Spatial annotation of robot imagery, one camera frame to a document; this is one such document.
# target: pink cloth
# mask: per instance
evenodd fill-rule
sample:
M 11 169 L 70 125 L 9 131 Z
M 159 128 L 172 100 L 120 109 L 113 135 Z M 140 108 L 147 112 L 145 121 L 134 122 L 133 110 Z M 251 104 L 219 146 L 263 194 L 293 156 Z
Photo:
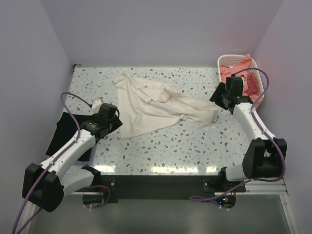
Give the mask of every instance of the pink cloth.
M 232 68 L 229 66 L 220 66 L 221 81 L 225 83 L 226 77 L 230 77 L 233 73 L 249 68 L 251 62 L 252 58 L 250 57 L 250 54 L 247 54 L 237 66 Z M 244 80 L 243 95 L 248 95 L 252 101 L 255 101 L 260 95 L 260 86 L 256 75 L 253 72 L 248 71 L 240 72 L 237 75 L 242 77 Z M 263 97 L 256 103 L 256 109 L 262 101 Z

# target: white wall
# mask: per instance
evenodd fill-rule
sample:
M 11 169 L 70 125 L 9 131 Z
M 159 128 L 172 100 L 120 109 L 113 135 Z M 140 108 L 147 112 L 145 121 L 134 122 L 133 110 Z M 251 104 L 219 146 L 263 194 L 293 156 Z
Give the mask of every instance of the white wall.
M 0 1 L 0 233 L 11 233 L 25 168 L 44 159 L 71 63 L 38 0 Z
M 286 185 L 302 233 L 311 233 L 312 1 L 285 0 L 255 59 L 271 78 L 259 108 L 267 126 L 288 143 Z
M 216 66 L 253 52 L 283 0 L 40 0 L 84 66 Z

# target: terrazzo table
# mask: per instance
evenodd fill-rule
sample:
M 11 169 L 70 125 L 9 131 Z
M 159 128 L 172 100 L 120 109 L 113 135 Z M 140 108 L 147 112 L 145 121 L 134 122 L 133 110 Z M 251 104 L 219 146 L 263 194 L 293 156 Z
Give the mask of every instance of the terrazzo table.
M 70 92 L 88 102 L 103 97 L 105 102 L 118 106 L 112 80 L 122 71 L 174 85 L 201 101 L 209 101 L 219 83 L 216 68 L 77 67 Z M 74 114 L 92 114 L 77 98 L 68 97 L 66 104 Z M 180 121 L 143 136 L 125 140 L 119 137 L 117 130 L 98 143 L 92 166 L 103 174 L 217 175 L 220 168 L 241 163 L 249 145 L 241 125 L 223 110 L 218 111 L 209 132 L 198 124 Z

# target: white laundry basket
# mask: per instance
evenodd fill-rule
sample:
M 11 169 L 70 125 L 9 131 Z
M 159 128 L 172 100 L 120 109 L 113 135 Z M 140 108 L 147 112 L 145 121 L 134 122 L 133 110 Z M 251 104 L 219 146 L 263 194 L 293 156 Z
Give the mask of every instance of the white laundry basket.
M 239 62 L 241 62 L 243 60 L 244 57 L 245 57 L 244 55 L 222 55 L 221 57 L 218 58 L 218 72 L 219 72 L 220 82 L 222 82 L 221 81 L 220 66 L 221 65 L 230 66 L 230 67 L 237 66 L 239 64 Z M 249 67 L 258 68 L 256 62 L 253 59 L 252 59 L 252 62 L 251 62 Z M 260 92 L 262 93 L 263 92 L 263 85 L 262 85 L 261 76 L 260 76 L 259 71 L 250 70 L 250 72 L 254 72 L 255 75 L 257 76 L 258 81 L 259 81 Z

